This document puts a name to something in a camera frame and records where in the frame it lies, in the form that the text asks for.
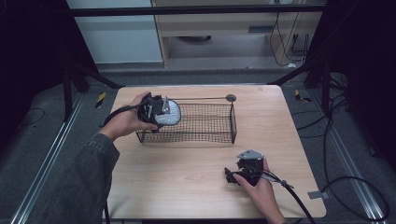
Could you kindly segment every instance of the gray floor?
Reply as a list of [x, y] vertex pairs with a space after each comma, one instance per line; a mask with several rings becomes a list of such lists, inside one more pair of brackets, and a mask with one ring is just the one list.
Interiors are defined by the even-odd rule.
[[[209, 41], [199, 38], [175, 38], [170, 51], [170, 61], [166, 68], [139, 68], [135, 71], [120, 73], [103, 73], [105, 77], [127, 86], [139, 85], [186, 85], [186, 84], [233, 84], [252, 83], [265, 84], [286, 75], [291, 68], [278, 65], [271, 57], [271, 51], [263, 36], [242, 38], [241, 36], [212, 36]], [[312, 103], [297, 100], [295, 90], [304, 91], [304, 75], [294, 78], [282, 86], [290, 113], [296, 127], [321, 117], [319, 100]], [[82, 97], [82, 104], [76, 121], [65, 138], [54, 163], [48, 180], [42, 187], [46, 192], [53, 181], [62, 176], [64, 167], [70, 158], [82, 147], [86, 139], [94, 134], [108, 115], [117, 90], [112, 90], [96, 80], [90, 79], [92, 85], [89, 93], [74, 93], [74, 99]], [[98, 95], [105, 91], [106, 99], [101, 108], [94, 108]], [[320, 96], [320, 87], [306, 92], [311, 99]], [[332, 90], [332, 97], [340, 94]], [[37, 95], [32, 103], [32, 109], [9, 145], [9, 152], [0, 160], [0, 219], [7, 222], [15, 214], [26, 192], [28, 192], [41, 163], [46, 158], [55, 136], [63, 124], [64, 105], [62, 86], [56, 86]], [[326, 184], [324, 175], [324, 152], [328, 164], [330, 179], [342, 175], [350, 175], [350, 165], [356, 167], [358, 175], [373, 183], [384, 194], [390, 205], [388, 223], [396, 223], [396, 175], [390, 169], [384, 158], [372, 157], [361, 131], [347, 111], [347, 105], [342, 106], [333, 114], [333, 126], [327, 135], [326, 150], [323, 147], [323, 136], [326, 123], [321, 121], [316, 125], [300, 130], [299, 135], [306, 156], [310, 162], [319, 188]], [[352, 181], [343, 181], [333, 187], [333, 191], [343, 202], [365, 216], [365, 206], [362, 197], [356, 193], [359, 186]], [[373, 195], [375, 201], [384, 209], [381, 200]], [[334, 197], [324, 201], [327, 215], [318, 218], [317, 223], [371, 223], [350, 214]], [[37, 198], [32, 212], [44, 203]], [[208, 223], [208, 220], [183, 220], [176, 222], [149, 221], [144, 223]], [[210, 223], [260, 223], [262, 220], [212, 220]]]

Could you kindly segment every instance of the wooden table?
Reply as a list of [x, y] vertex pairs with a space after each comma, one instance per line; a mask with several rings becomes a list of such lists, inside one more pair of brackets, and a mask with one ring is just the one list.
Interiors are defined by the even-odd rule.
[[[326, 214], [282, 90], [278, 86], [174, 86], [120, 89], [113, 110], [142, 91], [170, 98], [222, 97], [231, 93], [237, 136], [234, 144], [179, 142], [141, 144], [136, 134], [119, 138], [120, 159], [108, 197], [111, 218], [257, 218], [244, 190], [227, 183], [224, 167], [237, 170], [236, 155], [254, 149], [264, 154], [271, 171], [295, 187], [313, 217]], [[305, 217], [292, 196], [273, 184], [285, 217]]]

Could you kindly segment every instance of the black metal pole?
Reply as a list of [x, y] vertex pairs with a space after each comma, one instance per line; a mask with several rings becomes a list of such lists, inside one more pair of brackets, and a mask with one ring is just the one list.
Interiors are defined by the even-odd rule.
[[268, 12], [315, 12], [329, 9], [326, 4], [302, 5], [241, 5], [241, 6], [190, 6], [190, 7], [115, 7], [77, 8], [51, 10], [44, 13], [73, 17], [142, 16], [176, 14], [216, 14], [216, 13], [268, 13]]

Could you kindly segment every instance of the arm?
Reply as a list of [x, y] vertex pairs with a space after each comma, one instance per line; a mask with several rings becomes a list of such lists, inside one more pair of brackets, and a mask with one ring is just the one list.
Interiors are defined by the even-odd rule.
[[[269, 170], [267, 160], [264, 159], [263, 168]], [[234, 175], [236, 181], [245, 189], [253, 204], [264, 215], [270, 224], [286, 223], [279, 210], [272, 184], [260, 178], [255, 187], [251, 186], [241, 175]]]
[[[143, 92], [131, 105], [139, 104]], [[137, 118], [136, 110], [114, 117], [95, 134], [73, 159], [48, 193], [45, 204], [29, 218], [32, 223], [101, 223], [111, 188], [111, 174], [120, 153], [113, 141], [137, 130], [155, 130], [154, 124]]]

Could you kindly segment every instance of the human hand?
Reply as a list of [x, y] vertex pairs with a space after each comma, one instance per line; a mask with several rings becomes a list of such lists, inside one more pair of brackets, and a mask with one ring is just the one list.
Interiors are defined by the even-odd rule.
[[[268, 162], [263, 159], [264, 170], [269, 171]], [[270, 224], [285, 223], [286, 220], [279, 210], [271, 182], [260, 178], [256, 186], [251, 186], [241, 175], [233, 175], [244, 188], [253, 204], [264, 215]]]
[[[149, 94], [149, 91], [138, 94], [129, 105], [138, 105], [143, 98]], [[112, 118], [108, 124], [103, 127], [99, 133], [106, 135], [113, 142], [121, 136], [128, 135], [138, 130], [157, 130], [158, 127], [152, 123], [146, 123], [137, 117], [137, 109], [128, 110], [119, 113]]]

